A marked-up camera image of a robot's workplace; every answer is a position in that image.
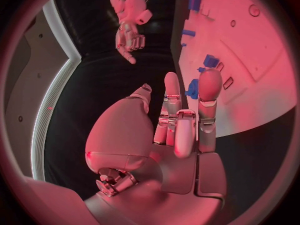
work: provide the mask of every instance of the blue block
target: blue block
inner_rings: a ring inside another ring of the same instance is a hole
[[[198,79],[193,79],[188,85],[188,90],[185,91],[186,96],[190,96],[192,99],[198,99]]]
[[[185,29],[182,30],[182,34],[189,35],[189,36],[192,36],[192,37],[196,36],[196,32],[195,31],[185,30]]]
[[[188,0],[188,9],[199,12],[201,0]]]
[[[219,61],[220,60],[213,55],[207,54],[203,64],[207,68],[215,68],[218,65]]]
[[[199,73],[203,73],[205,71],[205,67],[199,67],[197,70],[199,71]]]

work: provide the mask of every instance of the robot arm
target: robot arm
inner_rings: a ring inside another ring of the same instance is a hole
[[[146,9],[145,0],[110,0],[116,12],[120,27],[115,36],[115,48],[131,64],[136,59],[130,52],[145,47],[145,36],[138,33],[137,24],[143,25],[152,17]]]

